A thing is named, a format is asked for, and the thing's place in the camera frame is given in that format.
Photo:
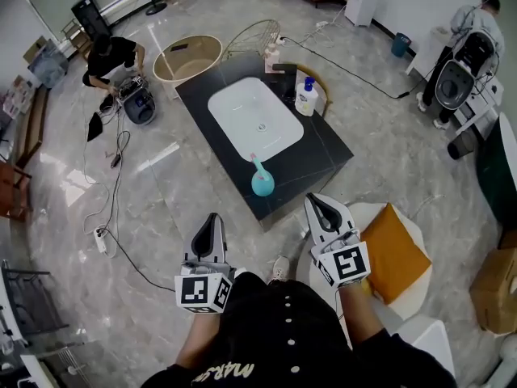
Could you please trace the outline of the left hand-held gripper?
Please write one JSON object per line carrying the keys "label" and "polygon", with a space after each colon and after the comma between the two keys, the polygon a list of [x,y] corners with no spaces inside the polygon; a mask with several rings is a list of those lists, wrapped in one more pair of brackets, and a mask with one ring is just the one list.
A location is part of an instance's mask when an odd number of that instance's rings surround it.
{"label": "left hand-held gripper", "polygon": [[225,226],[217,213],[197,221],[183,246],[174,277],[176,304],[194,314],[220,314],[233,287],[235,268],[226,261]]}

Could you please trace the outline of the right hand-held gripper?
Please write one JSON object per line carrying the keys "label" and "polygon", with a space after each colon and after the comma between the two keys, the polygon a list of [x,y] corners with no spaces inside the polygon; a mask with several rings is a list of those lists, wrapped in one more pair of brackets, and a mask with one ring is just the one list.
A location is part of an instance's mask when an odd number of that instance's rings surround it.
{"label": "right hand-held gripper", "polygon": [[308,193],[305,214],[314,246],[313,264],[332,289],[365,279],[371,273],[367,243],[346,205],[320,193]]}

